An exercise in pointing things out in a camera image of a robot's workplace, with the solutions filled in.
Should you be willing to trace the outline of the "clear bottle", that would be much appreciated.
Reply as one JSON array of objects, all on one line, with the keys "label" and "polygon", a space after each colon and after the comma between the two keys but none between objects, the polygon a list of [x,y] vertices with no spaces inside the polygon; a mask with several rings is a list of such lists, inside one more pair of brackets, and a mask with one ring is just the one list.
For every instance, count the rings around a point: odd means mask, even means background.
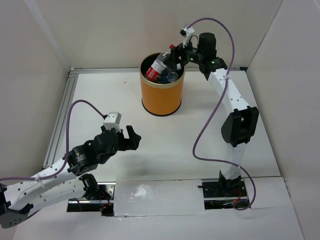
[{"label": "clear bottle", "polygon": [[173,83],[173,82],[177,81],[180,78],[180,75],[176,71],[165,70],[164,77],[165,77],[165,80],[167,82]]}]

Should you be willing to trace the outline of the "red label water bottle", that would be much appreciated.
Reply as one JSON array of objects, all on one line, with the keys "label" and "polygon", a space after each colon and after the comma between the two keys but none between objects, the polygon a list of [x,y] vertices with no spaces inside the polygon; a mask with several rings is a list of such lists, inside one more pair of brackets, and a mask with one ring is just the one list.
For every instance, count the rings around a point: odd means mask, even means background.
[{"label": "red label water bottle", "polygon": [[173,70],[164,64],[164,61],[170,57],[169,51],[161,52],[148,68],[144,77],[150,82],[156,83],[161,77],[166,77]]}]

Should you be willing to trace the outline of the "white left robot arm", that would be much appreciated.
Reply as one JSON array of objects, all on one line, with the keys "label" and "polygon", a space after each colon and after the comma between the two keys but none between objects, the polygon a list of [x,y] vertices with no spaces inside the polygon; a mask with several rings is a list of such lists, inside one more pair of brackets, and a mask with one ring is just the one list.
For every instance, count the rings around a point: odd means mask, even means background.
[{"label": "white left robot arm", "polygon": [[8,229],[26,221],[41,209],[69,199],[92,200],[99,185],[91,171],[118,151],[135,151],[141,136],[133,127],[123,131],[102,129],[92,140],[74,147],[52,166],[16,184],[0,186],[0,226]]}]

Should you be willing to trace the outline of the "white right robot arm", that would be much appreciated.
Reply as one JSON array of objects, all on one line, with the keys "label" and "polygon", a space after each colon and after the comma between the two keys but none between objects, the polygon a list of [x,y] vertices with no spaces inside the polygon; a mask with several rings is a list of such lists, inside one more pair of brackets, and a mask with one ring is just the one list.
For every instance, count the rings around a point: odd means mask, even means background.
[{"label": "white right robot arm", "polygon": [[192,33],[181,30],[180,34],[184,37],[183,43],[170,47],[171,56],[165,63],[170,67],[177,63],[182,66],[197,64],[221,98],[220,103],[227,112],[227,118],[221,126],[221,135],[229,149],[227,163],[219,172],[218,190],[223,196],[230,196],[240,188],[244,152],[255,134],[259,110],[250,106],[230,78],[225,61],[217,56],[213,33],[201,33],[196,47],[191,42]]}]

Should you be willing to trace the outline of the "orange cylindrical bin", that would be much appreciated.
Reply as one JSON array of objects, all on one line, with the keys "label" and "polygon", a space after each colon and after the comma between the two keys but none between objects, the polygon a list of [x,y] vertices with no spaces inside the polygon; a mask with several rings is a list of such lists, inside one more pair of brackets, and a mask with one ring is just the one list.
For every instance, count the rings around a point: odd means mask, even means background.
[{"label": "orange cylindrical bin", "polygon": [[146,56],[139,66],[141,102],[144,109],[158,117],[166,117],[174,114],[182,104],[182,92],[185,77],[185,69],[179,70],[179,78],[171,83],[158,84],[145,78],[145,73],[152,65],[158,52]]}]

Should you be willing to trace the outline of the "shiny white tape sheet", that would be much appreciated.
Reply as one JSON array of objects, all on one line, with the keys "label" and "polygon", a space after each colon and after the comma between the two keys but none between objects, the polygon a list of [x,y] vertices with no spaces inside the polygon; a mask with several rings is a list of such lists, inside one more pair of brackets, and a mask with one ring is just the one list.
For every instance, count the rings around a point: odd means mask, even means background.
[{"label": "shiny white tape sheet", "polygon": [[113,211],[117,217],[192,216],[205,213],[202,183],[194,180],[119,181]]}]

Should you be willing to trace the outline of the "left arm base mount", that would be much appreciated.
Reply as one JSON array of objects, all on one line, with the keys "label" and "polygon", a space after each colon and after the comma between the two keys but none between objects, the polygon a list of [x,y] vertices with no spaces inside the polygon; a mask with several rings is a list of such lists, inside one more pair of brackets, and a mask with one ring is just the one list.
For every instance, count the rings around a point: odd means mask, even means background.
[{"label": "left arm base mount", "polygon": [[67,213],[99,213],[104,217],[113,217],[116,182],[99,182],[97,193],[91,198],[70,199]]}]

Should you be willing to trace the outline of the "aluminium frame rail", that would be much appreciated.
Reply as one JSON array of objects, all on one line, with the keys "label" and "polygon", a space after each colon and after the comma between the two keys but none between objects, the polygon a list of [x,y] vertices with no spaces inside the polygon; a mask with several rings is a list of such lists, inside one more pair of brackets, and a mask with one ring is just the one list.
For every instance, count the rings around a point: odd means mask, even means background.
[{"label": "aluminium frame rail", "polygon": [[[194,163],[192,147],[201,128],[218,103],[219,94],[195,68],[185,73],[182,104],[169,116],[154,116],[142,105],[140,74],[138,68],[75,69],[69,73],[60,109],[43,163],[43,168],[57,161],[65,152],[65,126],[71,103],[84,99],[101,112],[117,111],[122,114],[121,127],[133,125],[142,136],[137,152],[138,160],[147,160],[148,165],[165,162]],[[198,150],[209,157],[224,158],[226,143],[220,128],[227,118],[223,105],[202,136]],[[72,110],[70,124],[70,147],[82,144],[100,132],[101,117],[89,106],[78,103]]]}]

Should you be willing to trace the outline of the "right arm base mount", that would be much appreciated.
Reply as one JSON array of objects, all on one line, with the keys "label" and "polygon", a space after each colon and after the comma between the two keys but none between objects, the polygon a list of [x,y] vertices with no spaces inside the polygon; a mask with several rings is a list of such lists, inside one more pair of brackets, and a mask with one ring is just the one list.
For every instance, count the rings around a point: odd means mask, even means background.
[{"label": "right arm base mount", "polygon": [[244,181],[240,185],[228,190],[223,190],[218,180],[203,180],[197,186],[202,190],[204,209],[243,209],[249,206],[249,198]]}]

